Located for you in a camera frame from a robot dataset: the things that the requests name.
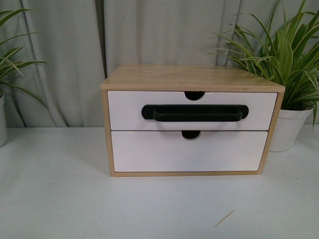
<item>drawer front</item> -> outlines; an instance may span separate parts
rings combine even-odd
[[[266,131],[113,131],[116,172],[256,171]]]
[[[268,130],[277,93],[208,92],[196,101],[184,92],[108,91],[112,130]],[[237,122],[159,122],[144,119],[145,105],[246,105],[249,113]]]

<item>spider plant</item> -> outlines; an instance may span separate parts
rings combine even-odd
[[[20,12],[25,12],[25,11],[29,11],[29,10],[30,9],[22,8],[22,9],[18,9],[15,11],[0,11],[0,28],[4,23],[6,23],[8,20],[13,18],[14,16],[19,14]],[[13,61],[13,59],[12,59],[13,56],[16,56],[17,53],[20,52],[22,47],[15,47],[12,49],[7,49],[4,46],[4,44],[6,42],[11,41],[12,39],[15,39],[17,37],[30,35],[30,34],[34,34],[34,33],[36,33],[36,32],[15,35],[15,36],[9,37],[9,38],[0,42],[0,53],[1,53],[1,56],[0,56],[0,92],[4,91],[3,86],[7,86],[10,88],[15,88],[15,89],[18,89],[20,91],[23,91],[23,92],[27,93],[28,95],[32,96],[38,102],[40,102],[41,105],[43,105],[47,109],[47,111],[49,112],[48,107],[46,106],[46,104],[44,103],[44,101],[40,97],[38,97],[37,95],[35,95],[31,91],[29,91],[23,87],[9,83],[7,80],[7,77],[6,77],[10,73],[12,74],[13,72],[18,72],[20,75],[23,76],[23,74],[20,71],[20,68],[27,67],[27,66],[32,65],[32,64],[47,63],[45,61],[24,61],[24,62]],[[23,121],[24,126],[26,126],[20,110],[18,109],[17,106],[16,106],[16,108],[17,108],[18,114],[20,115],[20,117]]]
[[[272,35],[272,23],[280,2],[276,1],[266,24],[256,15],[248,13],[257,21],[263,37],[235,24],[234,30],[218,34],[230,45],[230,49],[218,50],[226,50],[229,54],[217,54],[231,59],[248,72],[285,86],[281,109],[314,108],[315,123],[319,101],[319,42],[311,46],[310,40],[318,38],[315,34],[319,30],[319,10],[303,11],[306,3],[303,0],[297,14],[287,20],[283,6],[283,24]],[[239,40],[225,36],[228,32],[236,34]]]

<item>drawer handle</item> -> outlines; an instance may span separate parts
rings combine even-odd
[[[248,115],[246,105],[145,105],[142,116],[160,122],[235,122]]]

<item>gray curtain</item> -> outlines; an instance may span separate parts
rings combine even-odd
[[[225,57],[209,53],[224,48],[214,33],[232,30],[237,22],[249,29],[263,22],[276,0],[104,0],[106,63],[110,75],[121,64],[232,65]],[[287,17],[295,14],[302,0],[284,0]],[[309,0],[305,10],[319,9]],[[280,26],[282,8],[274,21]]]
[[[49,64],[27,67],[11,81],[28,88],[48,105],[57,126],[102,126],[100,84],[105,79],[94,0],[10,0],[1,10],[29,8],[8,22],[7,32],[42,32],[21,37],[10,46],[23,46],[19,60]],[[14,91],[13,98],[26,126],[54,126],[45,108],[30,96]],[[12,97],[5,102],[8,126],[23,126]]]

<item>white pot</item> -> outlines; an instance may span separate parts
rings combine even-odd
[[[306,118],[313,110],[280,110],[269,151],[283,152],[291,149]]]
[[[8,139],[3,105],[4,105],[4,94],[0,92],[0,146],[4,145],[4,143]]]

